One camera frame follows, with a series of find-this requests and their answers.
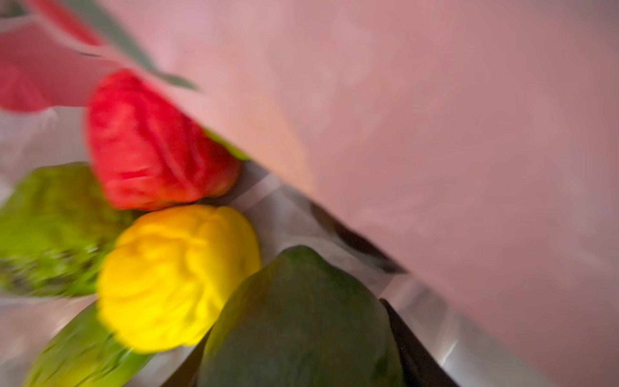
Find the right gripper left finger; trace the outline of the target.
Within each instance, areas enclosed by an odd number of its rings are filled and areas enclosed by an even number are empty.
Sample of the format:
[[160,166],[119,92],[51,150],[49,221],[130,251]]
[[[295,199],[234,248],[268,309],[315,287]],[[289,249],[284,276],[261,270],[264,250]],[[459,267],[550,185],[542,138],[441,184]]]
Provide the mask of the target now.
[[211,331],[208,331],[181,366],[163,383],[162,387],[194,387],[197,384],[201,361],[210,335]]

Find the pink plastic bag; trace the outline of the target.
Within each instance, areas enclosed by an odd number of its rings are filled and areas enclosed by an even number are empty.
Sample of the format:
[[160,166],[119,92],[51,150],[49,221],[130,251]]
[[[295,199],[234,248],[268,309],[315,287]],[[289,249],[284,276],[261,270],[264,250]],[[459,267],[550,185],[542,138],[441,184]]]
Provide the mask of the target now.
[[117,65],[553,382],[617,385],[617,2],[2,2],[3,111]]

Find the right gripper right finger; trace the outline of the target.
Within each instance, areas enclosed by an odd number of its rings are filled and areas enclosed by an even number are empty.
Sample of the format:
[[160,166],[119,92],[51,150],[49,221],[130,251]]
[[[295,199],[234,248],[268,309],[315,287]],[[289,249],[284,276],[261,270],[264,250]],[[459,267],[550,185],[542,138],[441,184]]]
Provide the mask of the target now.
[[391,331],[400,353],[405,384],[409,387],[458,387],[389,302],[383,298],[380,302],[388,313]]

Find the dark green avocado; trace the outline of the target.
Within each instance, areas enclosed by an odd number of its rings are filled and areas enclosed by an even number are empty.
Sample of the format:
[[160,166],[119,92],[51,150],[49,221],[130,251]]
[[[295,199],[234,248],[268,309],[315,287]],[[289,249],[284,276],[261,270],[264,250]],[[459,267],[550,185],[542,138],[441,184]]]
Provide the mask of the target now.
[[201,386],[402,386],[388,313],[352,275],[287,248],[229,298],[207,340]]

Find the red fruit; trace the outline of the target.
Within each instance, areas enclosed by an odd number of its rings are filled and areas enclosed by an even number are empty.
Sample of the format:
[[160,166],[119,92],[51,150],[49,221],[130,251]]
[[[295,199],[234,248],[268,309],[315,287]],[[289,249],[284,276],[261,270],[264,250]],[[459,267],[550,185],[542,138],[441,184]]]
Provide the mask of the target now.
[[242,162],[128,70],[101,80],[85,119],[93,172],[117,208],[156,211],[229,192]]

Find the yellow fruit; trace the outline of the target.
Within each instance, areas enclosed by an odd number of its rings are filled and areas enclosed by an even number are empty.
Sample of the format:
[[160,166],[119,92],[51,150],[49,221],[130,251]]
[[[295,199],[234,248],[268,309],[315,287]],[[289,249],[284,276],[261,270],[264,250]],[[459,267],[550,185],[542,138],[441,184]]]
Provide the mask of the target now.
[[151,212],[103,260],[98,319],[138,353],[193,346],[261,267],[256,232],[237,210],[191,205]]

